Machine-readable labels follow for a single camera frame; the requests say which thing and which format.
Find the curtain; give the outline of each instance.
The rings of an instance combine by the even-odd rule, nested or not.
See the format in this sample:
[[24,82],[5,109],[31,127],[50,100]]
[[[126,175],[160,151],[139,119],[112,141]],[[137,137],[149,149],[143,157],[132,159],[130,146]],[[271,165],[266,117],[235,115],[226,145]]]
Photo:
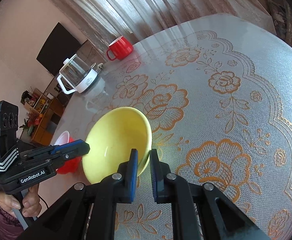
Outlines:
[[116,37],[131,43],[174,25],[230,13],[274,33],[271,16],[257,0],[51,0],[105,58]]

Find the hand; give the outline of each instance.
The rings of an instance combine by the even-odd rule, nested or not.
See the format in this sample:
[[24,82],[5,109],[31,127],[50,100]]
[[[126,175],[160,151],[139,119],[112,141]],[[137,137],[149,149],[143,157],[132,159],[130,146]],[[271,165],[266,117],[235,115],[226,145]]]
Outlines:
[[[39,184],[30,187],[29,192],[23,199],[24,208],[22,213],[25,217],[35,217],[41,212],[40,198],[38,196]],[[8,214],[16,217],[12,208],[20,209],[20,203],[12,195],[7,195],[4,192],[0,192],[0,206]]]

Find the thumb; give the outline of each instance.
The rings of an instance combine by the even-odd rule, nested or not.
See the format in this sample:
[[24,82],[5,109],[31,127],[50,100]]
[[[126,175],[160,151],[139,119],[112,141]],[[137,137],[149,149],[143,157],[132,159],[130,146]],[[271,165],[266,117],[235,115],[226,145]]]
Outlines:
[[12,195],[4,195],[3,198],[3,204],[6,205],[9,208],[16,208],[16,209],[20,209],[20,203],[18,202],[18,200],[12,196]]

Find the kettle handle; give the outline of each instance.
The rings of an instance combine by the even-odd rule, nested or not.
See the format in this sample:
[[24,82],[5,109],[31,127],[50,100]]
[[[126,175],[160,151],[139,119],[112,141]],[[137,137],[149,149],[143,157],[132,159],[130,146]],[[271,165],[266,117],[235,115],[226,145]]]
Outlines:
[[66,90],[64,84],[63,84],[62,81],[61,81],[61,78],[62,78],[62,75],[59,74],[59,76],[58,76],[58,78],[57,78],[57,81],[58,81],[58,84],[60,85],[61,89],[63,90],[63,92],[64,92],[66,95],[69,95],[69,94],[74,93],[74,92],[77,91],[76,89]]

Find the bowl rim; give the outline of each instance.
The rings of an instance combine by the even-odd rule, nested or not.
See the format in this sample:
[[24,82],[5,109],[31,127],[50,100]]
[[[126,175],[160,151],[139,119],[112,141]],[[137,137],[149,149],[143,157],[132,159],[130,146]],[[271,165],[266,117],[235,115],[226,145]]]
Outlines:
[[[148,163],[149,163],[149,153],[150,153],[150,150],[151,150],[151,145],[152,145],[152,132],[151,132],[151,127],[150,127],[150,123],[147,119],[147,117],[143,114],[143,112],[141,112],[140,110],[134,108],[134,107],[131,107],[131,106],[121,106],[121,107],[117,107],[111,111],[109,111],[108,113],[104,114],[99,120],[97,120],[97,122],[94,124],[94,126],[101,120],[107,118],[108,115],[111,115],[113,114],[114,112],[118,112],[118,111],[122,111],[122,110],[130,110],[130,111],[133,111],[133,112],[136,112],[143,120],[144,124],[145,124],[145,127],[146,127],[146,134],[147,134],[147,143],[146,143],[146,152],[143,153],[143,157],[141,159],[141,161],[139,162],[138,164],[138,170],[141,169],[140,172],[137,173],[137,176],[141,175],[143,173],[143,171],[146,169]],[[90,136],[90,133],[92,132],[94,126],[91,128],[91,130],[89,131],[87,137],[86,137],[86,142],[87,142],[87,139],[89,138]]]

